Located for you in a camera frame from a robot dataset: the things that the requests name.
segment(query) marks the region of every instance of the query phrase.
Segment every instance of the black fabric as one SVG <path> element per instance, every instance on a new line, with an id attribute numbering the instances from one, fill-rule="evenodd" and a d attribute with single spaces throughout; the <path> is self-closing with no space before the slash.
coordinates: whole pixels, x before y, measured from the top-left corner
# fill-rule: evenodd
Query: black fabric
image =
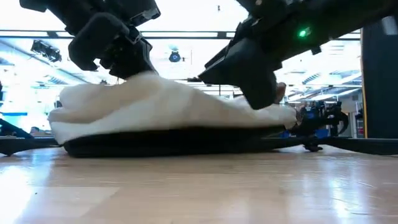
<path id="1" fill-rule="evenodd" d="M 0 139 L 0 155 L 11 156 L 17 152 L 48 147 L 59 147 L 59 145 L 56 140 L 51 137 Z"/>
<path id="2" fill-rule="evenodd" d="M 183 128 L 99 134 L 74 139 L 63 146 L 73 157 L 151 157 L 191 154 L 244 153 L 256 149 L 256 140 L 285 128 Z"/>
<path id="3" fill-rule="evenodd" d="M 0 81 L 0 101 L 3 101 L 3 100 L 4 100 L 4 99 L 3 99 L 3 96 L 4 96 L 4 94 L 3 94 L 3 92 L 2 92 L 2 85 L 1 85 L 1 81 Z"/>
<path id="4" fill-rule="evenodd" d="M 33 136 L 31 136 L 26 131 L 8 123 L 3 119 L 0 119 L 0 136 L 15 136 L 18 138 L 26 138 L 26 139 L 33 138 Z"/>
<path id="5" fill-rule="evenodd" d="M 369 138 L 398 138 L 396 83 L 398 35 L 386 35 L 381 22 L 362 31 L 363 90 Z"/>

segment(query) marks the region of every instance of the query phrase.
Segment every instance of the wooden table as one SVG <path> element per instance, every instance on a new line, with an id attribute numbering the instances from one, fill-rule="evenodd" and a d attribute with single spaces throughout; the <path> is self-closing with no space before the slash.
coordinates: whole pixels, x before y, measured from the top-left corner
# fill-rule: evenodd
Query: wooden table
<path id="1" fill-rule="evenodd" d="M 398 158 L 327 146 L 150 159 L 39 149 L 0 161 L 2 224 L 398 223 Z"/>

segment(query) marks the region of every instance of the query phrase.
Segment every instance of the white towel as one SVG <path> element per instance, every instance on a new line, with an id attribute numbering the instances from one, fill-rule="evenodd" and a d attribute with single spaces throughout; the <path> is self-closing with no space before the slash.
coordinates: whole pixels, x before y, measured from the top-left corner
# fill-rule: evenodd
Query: white towel
<path id="1" fill-rule="evenodd" d="M 63 107 L 50 112 L 59 144 L 94 134 L 177 129 L 191 126 L 260 128 L 295 122 L 293 108 L 272 105 L 252 110 L 244 97 L 207 95 L 153 72 L 134 75 L 120 85 L 82 84 L 60 94 Z"/>

